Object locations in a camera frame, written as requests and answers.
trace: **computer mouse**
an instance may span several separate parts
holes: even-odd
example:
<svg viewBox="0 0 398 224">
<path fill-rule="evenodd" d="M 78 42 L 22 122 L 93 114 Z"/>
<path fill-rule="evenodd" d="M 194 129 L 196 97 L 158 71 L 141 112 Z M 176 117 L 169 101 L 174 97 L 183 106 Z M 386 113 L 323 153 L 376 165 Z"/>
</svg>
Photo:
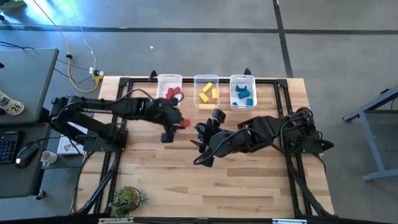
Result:
<svg viewBox="0 0 398 224">
<path fill-rule="evenodd" d="M 37 142 L 28 142 L 22 149 L 18 152 L 17 158 L 15 159 L 15 165 L 19 169 L 24 169 L 29 166 L 32 162 L 33 157 L 36 152 L 40 149 L 40 144 Z"/>
</svg>

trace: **label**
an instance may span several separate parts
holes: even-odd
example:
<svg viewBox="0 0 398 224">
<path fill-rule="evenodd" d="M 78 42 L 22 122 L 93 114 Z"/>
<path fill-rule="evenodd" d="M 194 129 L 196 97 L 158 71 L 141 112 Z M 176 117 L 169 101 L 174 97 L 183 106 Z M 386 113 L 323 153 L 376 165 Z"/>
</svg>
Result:
<svg viewBox="0 0 398 224">
<path fill-rule="evenodd" d="M 16 116 L 20 115 L 24 111 L 25 106 L 23 103 L 11 99 L 2 91 L 0 91 L 0 108 L 7 113 Z"/>
</svg>

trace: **yellow cable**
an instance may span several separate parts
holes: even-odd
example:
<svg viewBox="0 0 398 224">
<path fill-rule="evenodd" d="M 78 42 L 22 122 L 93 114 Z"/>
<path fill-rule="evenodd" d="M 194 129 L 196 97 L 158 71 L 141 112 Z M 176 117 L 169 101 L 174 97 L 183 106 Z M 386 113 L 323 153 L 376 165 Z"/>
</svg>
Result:
<svg viewBox="0 0 398 224">
<path fill-rule="evenodd" d="M 81 90 L 79 87 L 77 87 L 76 83 L 73 81 L 73 79 L 70 75 L 70 66 L 69 65 L 68 65 L 68 77 L 69 77 L 70 83 L 72 83 L 73 87 L 75 87 L 75 89 L 77 89 L 78 91 L 80 91 L 82 93 L 91 93 L 92 91 L 96 90 L 98 88 L 98 85 L 100 84 L 100 82 L 97 82 L 95 80 L 94 88 L 92 88 L 90 90 Z"/>
<path fill-rule="evenodd" d="M 67 46 L 67 51 L 68 51 L 68 55 L 70 55 L 70 49 L 69 49 L 69 44 L 68 41 L 66 40 L 66 38 L 63 36 L 61 30 L 58 28 L 58 26 L 54 23 L 54 21 L 49 17 L 49 15 L 47 15 L 47 13 L 45 13 L 45 11 L 39 6 L 39 4 L 37 4 L 36 0 L 33 0 L 33 2 L 36 3 L 37 7 L 40 8 L 40 10 L 45 14 L 45 16 L 47 16 L 47 18 L 51 21 L 51 23 L 55 26 L 55 28 L 57 28 L 58 32 L 61 34 L 63 41 L 65 42 L 65 45 Z M 72 64 L 72 61 L 70 60 L 70 58 L 68 58 L 68 77 L 70 80 L 70 83 L 72 83 L 73 87 L 75 87 L 75 89 L 77 89 L 78 91 L 82 92 L 82 93 L 91 93 L 92 91 L 95 91 L 98 88 L 98 85 L 100 84 L 100 81 L 95 80 L 95 86 L 94 88 L 92 88 L 91 90 L 81 90 L 79 87 L 77 87 L 76 83 L 72 80 L 72 76 L 70 75 L 70 65 Z"/>
</svg>

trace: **keyboard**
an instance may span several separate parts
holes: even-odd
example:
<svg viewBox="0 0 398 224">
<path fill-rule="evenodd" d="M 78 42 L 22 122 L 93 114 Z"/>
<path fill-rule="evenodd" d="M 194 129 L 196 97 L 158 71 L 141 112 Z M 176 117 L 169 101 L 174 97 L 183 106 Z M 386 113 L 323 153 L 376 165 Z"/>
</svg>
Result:
<svg viewBox="0 0 398 224">
<path fill-rule="evenodd" d="M 0 133 L 0 164 L 12 164 L 21 147 L 22 131 Z"/>
</svg>

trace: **white mug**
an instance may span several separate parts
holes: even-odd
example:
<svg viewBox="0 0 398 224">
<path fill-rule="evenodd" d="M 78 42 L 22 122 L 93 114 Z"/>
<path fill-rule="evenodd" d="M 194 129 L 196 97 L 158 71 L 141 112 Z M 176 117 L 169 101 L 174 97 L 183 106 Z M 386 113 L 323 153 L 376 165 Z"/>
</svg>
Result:
<svg viewBox="0 0 398 224">
<path fill-rule="evenodd" d="M 44 151 L 40 161 L 43 162 L 43 166 L 49 166 L 50 164 L 57 161 L 57 155 L 54 152 Z"/>
</svg>

